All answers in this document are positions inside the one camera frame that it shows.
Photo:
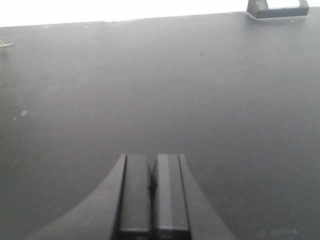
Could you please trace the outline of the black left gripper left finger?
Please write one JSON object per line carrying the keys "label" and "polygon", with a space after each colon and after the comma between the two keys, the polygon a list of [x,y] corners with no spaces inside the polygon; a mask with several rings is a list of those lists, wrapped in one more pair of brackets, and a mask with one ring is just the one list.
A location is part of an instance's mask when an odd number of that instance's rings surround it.
{"label": "black left gripper left finger", "polygon": [[151,239],[150,169],[146,156],[121,154],[106,178],[83,201],[27,239]]}

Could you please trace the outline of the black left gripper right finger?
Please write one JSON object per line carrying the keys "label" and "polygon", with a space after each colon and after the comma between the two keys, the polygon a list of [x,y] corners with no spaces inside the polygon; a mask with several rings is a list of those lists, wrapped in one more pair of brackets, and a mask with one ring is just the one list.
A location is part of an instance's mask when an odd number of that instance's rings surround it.
{"label": "black left gripper right finger", "polygon": [[153,168],[154,240],[234,240],[192,175],[183,154],[159,154]]}

